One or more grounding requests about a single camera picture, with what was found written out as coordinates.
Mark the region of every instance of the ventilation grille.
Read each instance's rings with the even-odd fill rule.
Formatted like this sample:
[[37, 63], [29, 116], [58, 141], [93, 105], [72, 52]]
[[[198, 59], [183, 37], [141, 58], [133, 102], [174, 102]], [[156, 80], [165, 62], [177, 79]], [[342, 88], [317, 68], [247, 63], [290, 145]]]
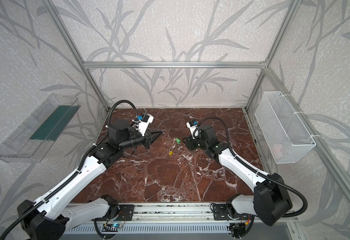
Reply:
[[[103, 224], [98, 223], [99, 230]], [[132, 233], [228, 233], [225, 223], [126, 223], [118, 229], [118, 234]], [[65, 234], [93, 234], [93, 224], [85, 223]]]

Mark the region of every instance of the black cable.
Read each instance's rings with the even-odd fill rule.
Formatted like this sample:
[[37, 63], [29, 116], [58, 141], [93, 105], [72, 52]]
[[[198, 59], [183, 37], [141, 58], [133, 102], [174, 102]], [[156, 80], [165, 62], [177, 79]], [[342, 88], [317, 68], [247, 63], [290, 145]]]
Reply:
[[304, 213], [304, 212], [307, 210], [308, 202], [307, 202], [307, 199], [305, 198], [305, 196], [304, 196], [303, 194], [301, 194], [299, 191], [297, 191], [296, 189], [294, 189], [294, 188], [292, 188], [292, 187], [290, 187], [290, 186], [288, 186], [288, 185], [285, 185], [285, 184], [283, 184], [283, 183], [281, 183], [281, 182], [278, 182], [278, 181], [274, 180], [274, 179], [271, 178], [271, 177], [268, 177], [267, 175], [264, 175], [264, 174], [262, 174], [262, 173], [260, 173], [260, 172], [257, 172], [255, 169], [253, 169], [252, 167], [250, 167], [246, 162], [244, 162], [243, 160], [241, 160], [241, 159], [237, 156], [237, 154], [232, 150], [231, 142], [230, 142], [230, 140], [229, 140], [228, 127], [227, 127], [227, 125], [225, 124], [225, 122], [224, 122], [223, 119], [218, 118], [218, 117], [208, 117], [208, 118], [204, 118], [204, 119], [197, 125], [197, 128], [199, 128], [199, 126], [200, 126], [205, 120], [210, 119], [210, 118], [215, 118], [215, 119], [217, 119], [217, 120], [220, 120], [220, 122], [223, 123], [224, 128], [225, 128], [225, 135], [226, 135], [226, 138], [227, 138], [228, 149], [230, 150], [231, 154], [232, 154], [233, 156], [235, 156], [235, 159], [239, 161], [239, 163], [243, 164], [246, 168], [248, 168], [248, 169], [249, 169], [250, 171], [252, 171], [253, 173], [256, 173], [258, 176], [260, 176], [260, 177], [262, 177], [262, 178], [264, 178], [264, 179], [266, 179], [266, 180], [268, 180], [268, 181], [271, 181], [271, 182], [276, 183], [277, 185], [279, 185], [279, 186], [281, 186], [281, 187], [283, 187], [283, 188], [285, 188], [285, 189], [287, 189], [287, 190], [293, 192], [293, 193], [296, 194], [300, 199], [302, 199], [302, 201], [303, 201], [303, 206], [302, 206], [299, 210], [297, 210], [297, 211], [295, 211], [295, 212], [288, 213], [288, 214], [284, 214], [283, 217], [296, 217], [297, 215], [300, 215], [300, 214]]
[[111, 125], [111, 115], [112, 115], [112, 113], [114, 112], [116, 106], [118, 106], [120, 103], [128, 103], [128, 104], [130, 104], [131, 107], [132, 107], [132, 108], [134, 109], [134, 111], [135, 111], [136, 118], [138, 118], [138, 111], [136, 110], [135, 105], [134, 105], [133, 103], [131, 103], [130, 101], [128, 101], [128, 100], [120, 100], [120, 101], [117, 101], [117, 102], [110, 108], [109, 115], [108, 115], [108, 117], [107, 117], [107, 124], [108, 124], [108, 126]]
[[[110, 120], [111, 120], [111, 115], [112, 112], [114, 111], [114, 109], [116, 108], [116, 106], [118, 106], [120, 103], [128, 103], [132, 106], [132, 108], [135, 111], [135, 115], [136, 118], [138, 117], [138, 111], [136, 110], [136, 107], [134, 106], [134, 104], [132, 104], [130, 101], [128, 100], [120, 100], [118, 102], [116, 102], [109, 110], [108, 112], [108, 116], [107, 116], [107, 120], [108, 120], [108, 125], [110, 125]], [[107, 129], [107, 134], [105, 134], [105, 136], [103, 136], [101, 138], [101, 140], [96, 143], [96, 145], [102, 143], [106, 137], [108, 136], [108, 129]], [[90, 151], [92, 151], [95, 148], [95, 146], [90, 147], [86, 153], [83, 155], [79, 166], [77, 168], [77, 170], [80, 172], [80, 170], [82, 169], [83, 165], [84, 165], [84, 161], [86, 160], [88, 154], [90, 153]], [[44, 201], [40, 201], [37, 204], [35, 204], [34, 206], [32, 206], [29, 210], [27, 210], [23, 215], [21, 215], [18, 219], [16, 219], [8, 228], [6, 228], [6, 230], [2, 233], [2, 235], [0, 236], [0, 240], [5, 240], [6, 236], [9, 234], [9, 232], [11, 230], [14, 229], [14, 227], [16, 227], [16, 225], [18, 225], [21, 221], [23, 221], [29, 214], [31, 214], [35, 209], [37, 209], [38, 207], [40, 207], [42, 204], [44, 204], [45, 202], [47, 202], [50, 198], [52, 198], [53, 195], [55, 195], [58, 191], [60, 191], [64, 186], [66, 186], [72, 179], [74, 179], [74, 177], [76, 175], [79, 174], [78, 171], [75, 171], [64, 183], [62, 183], [60, 186], [58, 186], [54, 191], [52, 191], [50, 194], [47, 195], [47, 197], [44, 198]]]
[[251, 223], [249, 224], [248, 228], [245, 230], [245, 232], [243, 233], [243, 235], [240, 236], [240, 238], [246, 236], [247, 233], [249, 233], [249, 231], [251, 230], [252, 228], [252, 225], [254, 224], [254, 220], [255, 220], [255, 216], [254, 215], [251, 215]]
[[94, 221], [95, 231], [96, 231], [96, 233], [98, 234], [99, 237], [101, 237], [102, 239], [105, 239], [105, 240], [109, 240], [109, 239], [111, 239], [111, 238], [113, 238], [113, 237], [115, 236], [115, 234], [113, 234], [112, 237], [106, 238], [106, 236], [103, 235], [103, 234], [99, 231], [98, 224], [96, 223], [96, 219], [94, 219], [93, 221]]

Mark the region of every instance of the red wire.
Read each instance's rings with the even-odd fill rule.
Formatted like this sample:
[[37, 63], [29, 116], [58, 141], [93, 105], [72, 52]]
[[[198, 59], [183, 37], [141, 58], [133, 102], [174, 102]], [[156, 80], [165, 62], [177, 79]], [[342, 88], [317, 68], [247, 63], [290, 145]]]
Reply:
[[126, 223], [126, 218], [127, 218], [127, 216], [125, 215], [124, 212], [120, 212], [119, 214], [124, 214], [124, 223], [123, 223], [123, 225], [120, 227], [120, 228], [122, 228], [122, 227], [124, 226], [124, 224]]

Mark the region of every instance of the wall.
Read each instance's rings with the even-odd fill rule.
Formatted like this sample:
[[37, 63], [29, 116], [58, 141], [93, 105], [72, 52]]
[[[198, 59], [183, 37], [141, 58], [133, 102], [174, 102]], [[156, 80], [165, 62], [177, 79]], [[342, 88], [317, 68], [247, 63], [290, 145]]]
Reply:
[[[350, 1], [302, 4], [270, 66], [350, 175]], [[350, 204], [316, 151], [274, 163], [253, 115], [262, 92], [274, 90], [266, 78], [249, 108], [265, 158], [307, 197], [299, 220], [308, 239], [350, 239]]]
[[[0, 235], [16, 207], [60, 182], [94, 141], [104, 108], [39, 1], [0, 0], [0, 144], [51, 93], [77, 96], [81, 105], [37, 164], [0, 160]], [[26, 239], [18, 226], [7, 239]]]
[[[264, 61], [290, 4], [289, 0], [53, 2], [85, 61]], [[140, 107], [242, 107], [258, 73], [257, 69], [92, 72], [109, 101], [134, 95]]]

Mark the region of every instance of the red marble surface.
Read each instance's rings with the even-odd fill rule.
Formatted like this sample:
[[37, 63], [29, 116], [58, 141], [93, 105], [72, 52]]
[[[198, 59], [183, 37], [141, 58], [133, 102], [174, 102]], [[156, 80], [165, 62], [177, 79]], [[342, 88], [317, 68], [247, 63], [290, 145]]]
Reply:
[[[109, 194], [119, 202], [224, 202], [235, 194], [252, 195], [250, 188], [229, 169], [209, 159], [202, 151], [189, 151], [182, 143], [173, 143], [190, 135], [186, 122], [209, 116], [222, 118], [229, 127], [233, 149], [254, 166], [261, 168], [254, 141], [242, 109], [138, 109], [154, 116], [151, 129], [164, 130], [149, 150], [139, 146], [133, 156], [121, 158], [95, 178], [73, 202], [89, 202]], [[132, 109], [116, 109], [112, 120], [132, 119]], [[225, 141], [223, 124], [206, 120]], [[106, 134], [105, 127], [101, 136]]]

